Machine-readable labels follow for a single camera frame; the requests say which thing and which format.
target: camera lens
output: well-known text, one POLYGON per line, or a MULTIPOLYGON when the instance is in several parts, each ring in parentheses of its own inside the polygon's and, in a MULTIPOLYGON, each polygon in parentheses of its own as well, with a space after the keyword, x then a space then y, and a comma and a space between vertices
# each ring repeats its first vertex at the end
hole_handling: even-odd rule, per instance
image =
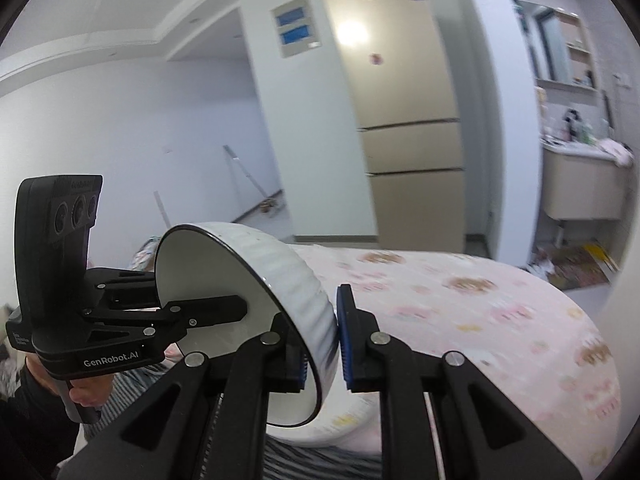
POLYGON ((87 214, 89 215, 89 218, 91 218, 94 213, 95 213, 95 206, 98 203, 98 199, 97 197, 94 195, 91 197, 91 200, 89 200, 89 209, 87 210, 87 214))
POLYGON ((77 227, 78 224, 82 220, 82 215, 84 214, 84 197, 79 196, 74 204, 74 209, 71 212, 71 220, 74 224, 74 227, 77 227))
POLYGON ((53 227, 55 228, 57 234, 60 234, 65 228, 67 211, 68 209, 66 208, 65 202, 63 202, 58 206, 58 210, 56 211, 56 216, 53 220, 53 227))

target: metal screw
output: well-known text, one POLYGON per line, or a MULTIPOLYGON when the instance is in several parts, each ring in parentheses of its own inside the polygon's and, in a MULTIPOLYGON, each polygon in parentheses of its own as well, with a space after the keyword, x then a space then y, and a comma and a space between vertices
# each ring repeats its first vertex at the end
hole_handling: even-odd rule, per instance
POLYGON ((449 352, 444 360, 449 366, 462 366, 465 363, 465 357, 460 352, 449 352))
POLYGON ((374 332, 371 334, 371 342, 374 345, 388 345, 391 342, 391 336, 385 332, 374 332))
POLYGON ((201 354, 200 352, 191 352, 184 358, 184 364, 189 368, 197 368, 204 363, 204 359, 204 354, 201 354))
POLYGON ((260 336, 260 342, 263 345, 275 345, 280 341, 280 334, 277 332, 265 332, 260 336))

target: shelf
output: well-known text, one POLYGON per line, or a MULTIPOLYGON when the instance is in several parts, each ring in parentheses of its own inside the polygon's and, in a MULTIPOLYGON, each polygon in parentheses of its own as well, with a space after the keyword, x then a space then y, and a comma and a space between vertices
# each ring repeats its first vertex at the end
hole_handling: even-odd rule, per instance
POLYGON ((560 19, 564 18, 572 22, 580 22, 580 17, 577 14, 574 14, 572 12, 566 12, 565 10, 560 10, 560 9, 554 9, 554 11, 558 15, 558 18, 560 19))
POLYGON ((567 43, 566 46, 569 48, 569 50, 575 50, 576 52, 581 52, 583 54, 587 54, 588 56, 591 55, 591 52, 589 52, 588 50, 585 50, 584 48, 581 48, 579 46, 575 46, 574 44, 567 43))
POLYGON ((598 91, 597 88, 592 88, 587 85, 561 83, 559 81, 549 81, 548 79, 536 79, 536 83, 538 84, 538 86, 550 90, 563 90, 565 92, 574 92, 587 95, 595 94, 598 91))

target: human hand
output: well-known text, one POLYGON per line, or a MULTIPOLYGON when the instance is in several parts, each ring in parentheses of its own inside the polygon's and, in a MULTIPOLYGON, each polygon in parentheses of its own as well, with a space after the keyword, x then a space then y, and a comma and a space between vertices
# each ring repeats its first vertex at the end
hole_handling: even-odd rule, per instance
MULTIPOLYGON (((45 367, 40 362, 36 354, 27 354, 27 368, 33 378, 40 386, 58 396, 58 390, 53 378, 47 373, 45 367)), ((94 408, 107 402, 113 390, 113 374, 99 377, 88 377, 85 379, 74 379, 71 381, 72 388, 69 390, 69 397, 76 404, 84 407, 94 408)))

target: refrigerator door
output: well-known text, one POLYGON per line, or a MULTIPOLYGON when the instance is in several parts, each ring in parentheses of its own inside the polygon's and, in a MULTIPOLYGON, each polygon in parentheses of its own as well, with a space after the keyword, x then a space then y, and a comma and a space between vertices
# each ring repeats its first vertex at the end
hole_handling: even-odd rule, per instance
POLYGON ((413 124, 360 133, 369 173, 446 170, 464 165, 458 123, 413 124))
POLYGON ((369 181, 383 249, 464 251, 463 171, 374 175, 369 181))
POLYGON ((425 0, 324 0, 362 128, 458 117, 425 0))

